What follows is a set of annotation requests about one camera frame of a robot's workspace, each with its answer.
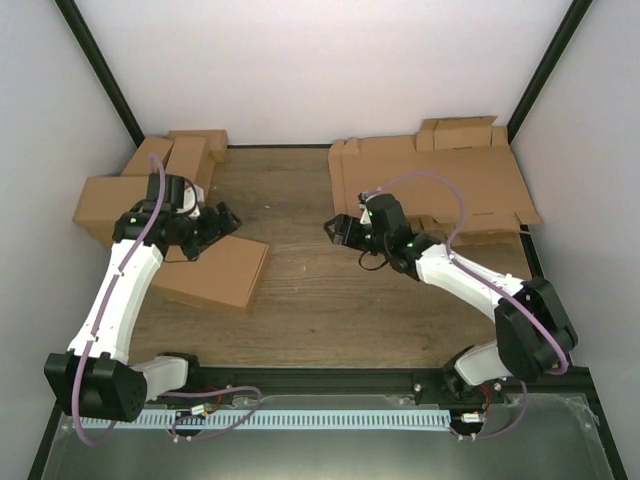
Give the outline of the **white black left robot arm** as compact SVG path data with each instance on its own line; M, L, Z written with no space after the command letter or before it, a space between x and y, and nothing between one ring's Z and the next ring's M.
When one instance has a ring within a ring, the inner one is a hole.
M177 247L195 262L241 224L225 203L204 205L192 181L167 173L149 176L145 196L115 222L108 269L81 329L66 352L50 354L44 364L65 414L131 422L158 396L171 393L191 404L203 395L196 356L164 353L130 365L130 341L169 249Z

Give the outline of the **brown cardboard box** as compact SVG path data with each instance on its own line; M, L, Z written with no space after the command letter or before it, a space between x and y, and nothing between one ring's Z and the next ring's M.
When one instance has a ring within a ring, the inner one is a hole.
M164 298L180 304L249 315L269 255L268 245L236 236L224 237L194 261L172 246L152 286Z

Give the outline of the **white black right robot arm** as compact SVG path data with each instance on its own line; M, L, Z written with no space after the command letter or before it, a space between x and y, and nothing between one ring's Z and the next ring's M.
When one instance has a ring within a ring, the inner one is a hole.
M381 255L386 265L415 281L438 287L484 314L495 340L471 346L443 369L447 396L472 399L480 385L499 378L534 383L544 374L563 374L578 336L553 285L528 281L473 262L449 244L413 230L391 194L363 196L358 217L338 214L323 229L332 243Z

